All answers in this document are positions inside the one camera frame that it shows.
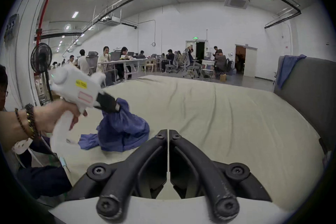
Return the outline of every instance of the white mattress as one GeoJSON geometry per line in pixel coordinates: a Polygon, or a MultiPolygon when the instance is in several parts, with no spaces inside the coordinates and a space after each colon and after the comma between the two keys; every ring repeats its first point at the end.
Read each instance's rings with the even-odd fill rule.
{"type": "MultiPolygon", "coordinates": [[[[106,91],[128,101],[130,111],[144,118],[152,138],[161,129],[175,129],[210,159],[246,164],[273,202],[284,210],[298,208],[323,172],[323,151],[311,125],[286,101],[272,92],[219,83],[148,75],[106,91]]],[[[96,133],[101,111],[88,109],[69,133],[96,133]]],[[[64,145],[56,152],[65,158],[72,184],[93,163],[114,163],[134,150],[105,152],[64,145]]]]}

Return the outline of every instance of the blue towel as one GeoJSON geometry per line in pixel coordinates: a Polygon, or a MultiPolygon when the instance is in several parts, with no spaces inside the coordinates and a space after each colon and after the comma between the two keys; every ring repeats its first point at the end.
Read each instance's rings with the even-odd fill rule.
{"type": "Polygon", "coordinates": [[[100,146],[104,151],[123,152],[136,148],[148,140],[149,125],[143,119],[129,111],[128,103],[117,99],[119,113],[103,113],[98,134],[82,134],[78,144],[81,149],[100,146]]]}
{"type": "Polygon", "coordinates": [[[300,56],[289,56],[285,55],[281,62],[280,74],[278,74],[277,85],[281,88],[289,74],[291,73],[295,64],[301,60],[306,58],[307,56],[301,54],[300,56]]]}

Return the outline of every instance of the hand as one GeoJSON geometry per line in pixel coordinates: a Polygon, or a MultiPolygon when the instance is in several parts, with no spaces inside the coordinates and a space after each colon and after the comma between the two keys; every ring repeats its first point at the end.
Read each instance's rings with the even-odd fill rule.
{"type": "Polygon", "coordinates": [[[78,122],[78,117],[81,114],[77,105],[60,99],[46,106],[34,107],[34,119],[37,130],[51,133],[54,130],[56,122],[67,110],[73,113],[73,120],[70,126],[70,129],[72,129],[78,122]]]}

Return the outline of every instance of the yellow label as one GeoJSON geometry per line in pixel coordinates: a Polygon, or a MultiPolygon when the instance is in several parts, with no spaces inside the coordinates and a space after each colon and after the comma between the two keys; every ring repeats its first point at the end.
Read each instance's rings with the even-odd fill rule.
{"type": "Polygon", "coordinates": [[[83,89],[86,89],[86,88],[87,88],[87,84],[86,84],[86,82],[84,82],[84,81],[82,81],[82,80],[79,80],[79,79],[76,80],[76,86],[77,86],[77,87],[81,87],[81,88],[83,88],[83,89]]]}

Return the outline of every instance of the red pipe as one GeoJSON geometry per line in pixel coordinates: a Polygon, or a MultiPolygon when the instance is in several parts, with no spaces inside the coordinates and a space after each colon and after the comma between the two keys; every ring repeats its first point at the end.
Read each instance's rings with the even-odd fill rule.
{"type": "Polygon", "coordinates": [[[48,2],[49,2],[49,0],[46,0],[45,3],[44,3],[43,9],[42,9],[42,13],[41,13],[41,17],[40,17],[39,27],[36,30],[36,34],[37,34],[37,37],[36,37],[36,47],[37,48],[39,47],[39,43],[40,43],[40,36],[41,36],[41,33],[42,33],[42,28],[41,28],[42,27],[42,21],[43,21],[44,13],[45,13],[45,10],[47,8],[48,2]]]}

